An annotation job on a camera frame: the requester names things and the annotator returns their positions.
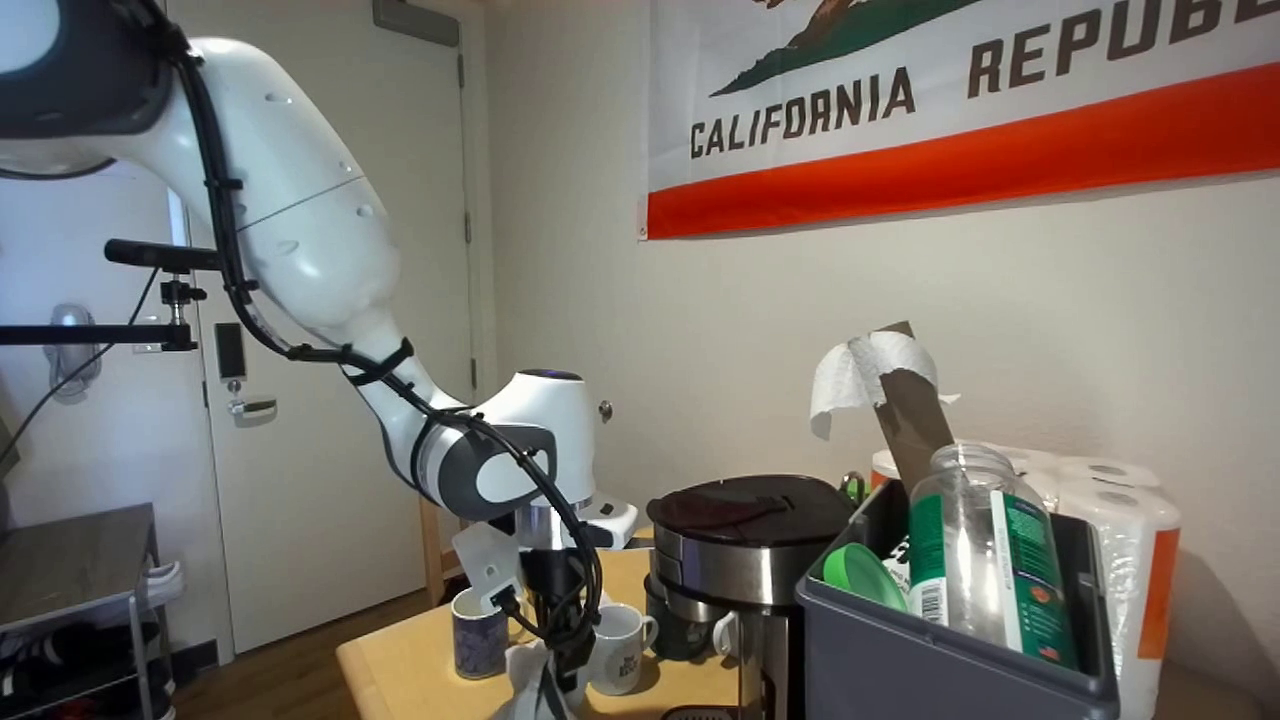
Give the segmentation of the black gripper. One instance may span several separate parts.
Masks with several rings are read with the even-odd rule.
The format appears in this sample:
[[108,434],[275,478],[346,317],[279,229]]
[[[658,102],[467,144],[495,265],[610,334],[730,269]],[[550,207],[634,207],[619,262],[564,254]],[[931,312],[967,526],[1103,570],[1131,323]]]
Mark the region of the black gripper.
[[581,549],[524,554],[522,570],[538,632],[554,650],[554,676],[560,689],[576,689],[597,646],[599,562]]

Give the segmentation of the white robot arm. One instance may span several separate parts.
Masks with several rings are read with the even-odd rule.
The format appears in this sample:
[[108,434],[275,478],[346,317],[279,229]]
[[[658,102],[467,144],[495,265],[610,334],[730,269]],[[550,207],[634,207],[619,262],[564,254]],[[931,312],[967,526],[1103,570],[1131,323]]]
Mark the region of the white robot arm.
[[327,115],[263,48],[192,38],[161,0],[0,0],[0,158],[12,177],[127,162],[214,231],[251,335],[331,366],[379,426],[391,472],[461,519],[516,526],[530,627],[557,689],[588,680],[604,570],[588,383],[524,368],[467,410],[391,321],[391,221]]

